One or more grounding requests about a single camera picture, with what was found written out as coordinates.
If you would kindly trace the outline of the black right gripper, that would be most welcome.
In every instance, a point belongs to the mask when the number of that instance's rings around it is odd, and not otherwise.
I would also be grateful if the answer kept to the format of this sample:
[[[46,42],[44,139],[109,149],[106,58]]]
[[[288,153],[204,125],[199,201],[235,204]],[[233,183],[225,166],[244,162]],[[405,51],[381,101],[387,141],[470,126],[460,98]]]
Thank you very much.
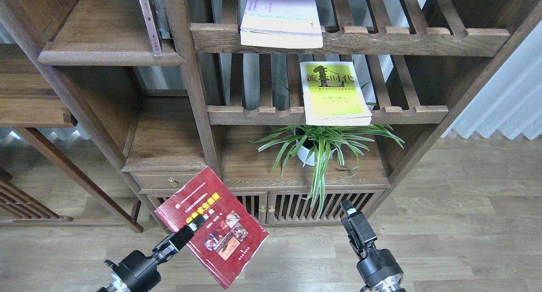
[[[364,213],[357,211],[350,199],[340,203],[341,218],[350,244],[359,257],[356,265],[365,285],[363,289],[400,289],[403,271],[388,249],[377,249],[377,235]]]

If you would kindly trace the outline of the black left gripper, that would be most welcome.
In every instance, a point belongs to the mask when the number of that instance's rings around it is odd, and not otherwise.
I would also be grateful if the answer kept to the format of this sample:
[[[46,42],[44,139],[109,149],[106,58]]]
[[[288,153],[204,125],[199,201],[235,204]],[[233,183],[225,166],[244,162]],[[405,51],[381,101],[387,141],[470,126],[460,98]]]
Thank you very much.
[[[153,248],[153,255],[145,256],[139,250],[132,251],[119,264],[105,260],[112,269],[113,282],[105,288],[106,292],[149,292],[161,281],[157,265],[165,263],[176,255],[203,226],[206,219],[198,215],[178,232],[170,234]]]

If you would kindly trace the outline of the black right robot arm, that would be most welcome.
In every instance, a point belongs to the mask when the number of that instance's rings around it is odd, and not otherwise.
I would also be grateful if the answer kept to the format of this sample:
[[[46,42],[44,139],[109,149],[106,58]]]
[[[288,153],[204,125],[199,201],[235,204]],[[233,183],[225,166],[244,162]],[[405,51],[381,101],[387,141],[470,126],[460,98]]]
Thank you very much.
[[[348,199],[343,200],[340,206],[345,212],[341,223],[358,256],[357,269],[365,283],[360,291],[404,292],[405,289],[400,287],[402,269],[388,249],[376,248],[377,236],[365,215],[357,211]]]

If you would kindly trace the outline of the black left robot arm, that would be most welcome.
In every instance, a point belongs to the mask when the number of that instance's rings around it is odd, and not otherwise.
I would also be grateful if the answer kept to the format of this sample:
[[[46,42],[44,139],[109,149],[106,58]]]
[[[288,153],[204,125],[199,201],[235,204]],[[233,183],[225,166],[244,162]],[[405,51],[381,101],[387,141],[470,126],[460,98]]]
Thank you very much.
[[[178,232],[170,234],[153,248],[151,256],[134,250],[119,264],[110,260],[104,263],[112,269],[113,282],[108,287],[101,287],[99,292],[149,292],[161,281],[157,265],[169,261],[182,249],[195,231],[203,226],[205,217],[198,215],[193,221]]]

